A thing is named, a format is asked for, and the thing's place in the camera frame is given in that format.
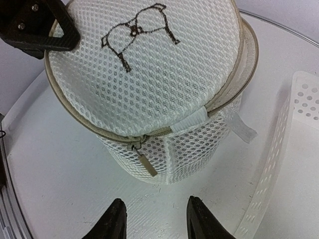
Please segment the beige zipper pull tab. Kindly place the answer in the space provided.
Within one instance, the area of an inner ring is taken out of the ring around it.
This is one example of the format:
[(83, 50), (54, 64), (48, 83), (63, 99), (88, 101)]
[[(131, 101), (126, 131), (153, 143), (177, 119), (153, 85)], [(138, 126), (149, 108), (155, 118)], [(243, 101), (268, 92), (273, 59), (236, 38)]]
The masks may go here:
[(150, 161), (147, 159), (147, 157), (140, 152), (140, 149), (142, 148), (144, 140), (134, 141), (130, 144), (128, 147), (129, 150), (134, 151), (138, 155), (138, 159), (140, 163), (143, 165), (143, 167), (147, 170), (147, 172), (152, 176), (157, 176), (157, 171), (153, 167), (153, 165), (150, 163)]

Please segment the white mesh laundry bag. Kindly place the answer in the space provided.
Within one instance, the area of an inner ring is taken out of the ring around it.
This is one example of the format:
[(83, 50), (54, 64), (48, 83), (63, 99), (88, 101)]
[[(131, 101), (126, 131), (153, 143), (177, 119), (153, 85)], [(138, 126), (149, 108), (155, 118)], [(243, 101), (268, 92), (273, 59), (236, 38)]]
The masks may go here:
[[(238, 112), (259, 58), (256, 34), (233, 0), (71, 0), (81, 39), (47, 51), (65, 109), (133, 177), (172, 184), (201, 170), (230, 132), (257, 135)], [(128, 149), (144, 140), (152, 177)]]

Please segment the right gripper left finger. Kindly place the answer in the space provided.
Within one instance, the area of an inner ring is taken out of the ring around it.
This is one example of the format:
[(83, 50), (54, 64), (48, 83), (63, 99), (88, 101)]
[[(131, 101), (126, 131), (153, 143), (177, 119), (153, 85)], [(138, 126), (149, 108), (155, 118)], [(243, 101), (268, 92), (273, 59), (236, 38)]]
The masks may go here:
[(93, 228), (82, 239), (126, 239), (127, 209), (124, 201), (116, 198)]

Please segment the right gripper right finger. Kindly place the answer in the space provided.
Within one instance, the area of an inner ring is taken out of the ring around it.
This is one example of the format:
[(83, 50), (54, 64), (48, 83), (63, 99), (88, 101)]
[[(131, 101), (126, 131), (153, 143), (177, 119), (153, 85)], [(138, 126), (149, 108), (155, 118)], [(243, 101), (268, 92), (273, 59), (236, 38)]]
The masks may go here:
[(235, 239), (199, 197), (189, 197), (186, 222), (189, 239)]

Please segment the white perforated plastic basket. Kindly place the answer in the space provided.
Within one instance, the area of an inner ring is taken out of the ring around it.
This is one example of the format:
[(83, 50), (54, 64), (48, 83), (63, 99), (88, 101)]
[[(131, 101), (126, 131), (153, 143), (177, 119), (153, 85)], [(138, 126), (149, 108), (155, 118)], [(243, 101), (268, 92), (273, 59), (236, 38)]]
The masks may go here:
[(299, 121), (303, 126), (310, 127), (318, 133), (318, 76), (304, 71), (297, 71), (293, 75), (290, 94), (279, 113), (263, 172), (249, 207), (234, 233), (237, 239), (252, 239), (265, 215), (285, 158), (294, 121)]

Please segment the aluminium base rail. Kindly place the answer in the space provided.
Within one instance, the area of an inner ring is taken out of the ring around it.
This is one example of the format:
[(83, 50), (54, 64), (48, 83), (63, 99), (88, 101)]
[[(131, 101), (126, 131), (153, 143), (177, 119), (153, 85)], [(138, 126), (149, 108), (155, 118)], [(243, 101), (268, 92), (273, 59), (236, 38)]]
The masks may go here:
[(7, 133), (0, 127), (0, 229), (6, 239), (32, 239), (17, 198), (5, 150)]

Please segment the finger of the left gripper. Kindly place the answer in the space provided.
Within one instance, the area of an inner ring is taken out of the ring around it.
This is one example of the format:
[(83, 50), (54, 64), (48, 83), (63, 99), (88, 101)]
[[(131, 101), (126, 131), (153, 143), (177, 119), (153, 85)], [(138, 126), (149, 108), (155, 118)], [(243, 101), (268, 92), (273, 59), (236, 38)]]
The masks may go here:
[(73, 50), (80, 41), (80, 33), (60, 0), (2, 0), (0, 38), (43, 59), (46, 51)]

